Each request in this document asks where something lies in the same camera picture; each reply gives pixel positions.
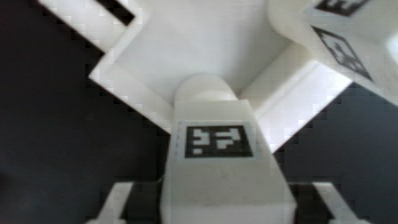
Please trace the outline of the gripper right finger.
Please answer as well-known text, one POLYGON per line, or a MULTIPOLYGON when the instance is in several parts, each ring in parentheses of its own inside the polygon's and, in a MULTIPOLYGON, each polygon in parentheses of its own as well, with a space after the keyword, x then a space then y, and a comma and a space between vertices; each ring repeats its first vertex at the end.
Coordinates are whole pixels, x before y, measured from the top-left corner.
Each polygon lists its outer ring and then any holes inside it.
POLYGON ((360 219, 330 182, 289 182, 296 209, 293 224, 371 224, 360 219))

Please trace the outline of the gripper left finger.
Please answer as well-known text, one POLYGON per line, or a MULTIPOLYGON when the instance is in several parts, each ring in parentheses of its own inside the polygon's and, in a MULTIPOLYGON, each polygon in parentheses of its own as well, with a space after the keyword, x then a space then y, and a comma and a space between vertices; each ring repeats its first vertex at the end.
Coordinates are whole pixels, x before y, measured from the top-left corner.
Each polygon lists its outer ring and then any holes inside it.
POLYGON ((83 224, 158 224, 158 183, 117 182, 97 216, 83 224))

